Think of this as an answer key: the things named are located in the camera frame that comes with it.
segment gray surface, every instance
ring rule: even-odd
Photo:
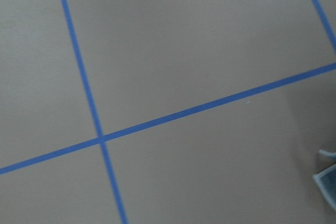
[[[336,150],[336,73],[109,143],[130,223],[334,223],[311,175]]]
[[[68,0],[106,133],[335,61],[310,0]],[[334,0],[321,0],[335,27]],[[95,137],[60,0],[0,0],[1,167]],[[109,142],[132,223],[333,223],[336,73]],[[99,148],[0,177],[1,223],[120,223]]]
[[[100,148],[1,176],[1,223],[119,222]]]

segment blue tape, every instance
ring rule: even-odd
[[[91,116],[92,116],[92,119],[93,119],[94,126],[96,128],[98,139],[100,141],[99,143],[100,143],[100,147],[101,147],[101,152],[102,152],[102,156],[103,156],[103,159],[104,159],[104,162],[105,162],[107,173],[108,173],[108,176],[109,176],[109,179],[110,179],[111,189],[112,189],[113,194],[114,194],[115,202],[117,204],[117,208],[118,208],[118,212],[119,212],[121,221],[122,221],[123,224],[128,224],[125,209],[124,209],[124,206],[123,206],[123,203],[122,203],[122,200],[121,200],[121,196],[120,196],[120,193],[119,193],[119,189],[118,189],[117,180],[116,180],[115,174],[113,172],[113,167],[112,167],[112,164],[111,164],[110,155],[109,155],[109,152],[107,150],[106,144],[102,139],[103,132],[102,132],[101,124],[100,124],[100,121],[99,121],[95,101],[93,99],[93,95],[92,95],[92,92],[91,92],[91,89],[90,89],[89,80],[87,78],[87,74],[86,74],[86,71],[85,71],[84,62],[83,62],[81,52],[80,52],[80,48],[79,48],[79,45],[78,45],[75,28],[74,28],[74,25],[72,23],[72,18],[71,18],[71,13],[70,13],[70,9],[69,9],[69,6],[68,6],[68,2],[67,2],[67,0],[61,0],[61,2],[62,2],[63,10],[64,10],[65,19],[66,19],[66,22],[67,22],[67,25],[68,25],[68,30],[69,30],[69,35],[70,35],[71,42],[72,42],[72,47],[74,48],[74,53],[75,53],[75,56],[76,56],[78,69],[79,69],[79,72],[80,72],[80,76],[81,76],[82,83],[83,83],[83,86],[84,86],[85,94],[86,94],[88,104],[89,104],[89,107],[90,107]]]
[[[334,35],[334,32],[329,24],[329,21],[327,19],[327,16],[322,8],[322,5],[320,4],[320,1],[319,0],[311,0],[313,2],[313,5],[315,6],[315,9],[321,19],[321,22],[324,26],[324,29],[326,30],[325,32],[327,33],[328,37],[329,37],[329,40],[330,40],[330,43],[336,53],[336,38],[335,38],[335,35]]]
[[[284,78],[284,79],[281,79],[275,82],[271,82],[263,86],[249,89],[249,90],[237,93],[237,94],[229,95],[228,97],[224,97],[224,98],[212,101],[212,102],[207,102],[207,103],[204,103],[204,104],[201,104],[201,105],[198,105],[198,106],[195,106],[195,107],[192,107],[192,108],[180,111],[180,112],[176,112],[170,115],[163,116],[161,118],[157,118],[157,119],[145,122],[145,123],[141,123],[141,124],[126,128],[124,130],[120,130],[120,131],[107,134],[101,138],[94,138],[94,139],[91,139],[91,140],[88,140],[88,141],[85,141],[85,142],[82,142],[76,145],[72,145],[67,148],[63,148],[63,149],[60,149],[60,150],[57,150],[57,151],[54,151],[48,154],[44,154],[42,156],[34,157],[26,161],[22,161],[22,162],[13,164],[13,165],[0,168],[0,175],[24,168],[29,165],[40,163],[42,161],[46,161],[54,157],[62,156],[62,155],[75,152],[75,151],[78,151],[78,150],[81,150],[81,149],[84,149],[84,148],[87,148],[87,147],[90,147],[96,144],[100,144],[102,141],[106,142],[106,141],[113,140],[119,137],[123,137],[123,136],[129,135],[129,134],[132,134],[138,131],[142,131],[142,130],[145,130],[145,129],[148,129],[148,128],[151,128],[151,127],[163,124],[163,123],[167,123],[167,122],[171,122],[176,119],[179,119],[179,118],[183,118],[188,115],[192,115],[192,114],[195,114],[201,111],[209,110],[209,109],[215,108],[217,106],[220,106],[226,103],[238,101],[240,99],[251,97],[256,94],[260,94],[260,93],[270,91],[276,88],[280,88],[280,87],[283,87],[283,86],[286,86],[286,85],[289,85],[289,84],[292,84],[298,81],[302,81],[302,80],[305,80],[305,79],[308,79],[314,76],[318,76],[320,74],[327,73],[335,69],[336,69],[336,63],[332,63],[332,64],[329,64],[329,65],[326,65],[320,68],[316,68],[316,69],[313,69],[313,70],[310,70],[304,73],[297,74],[295,76],[291,76],[291,77]]]

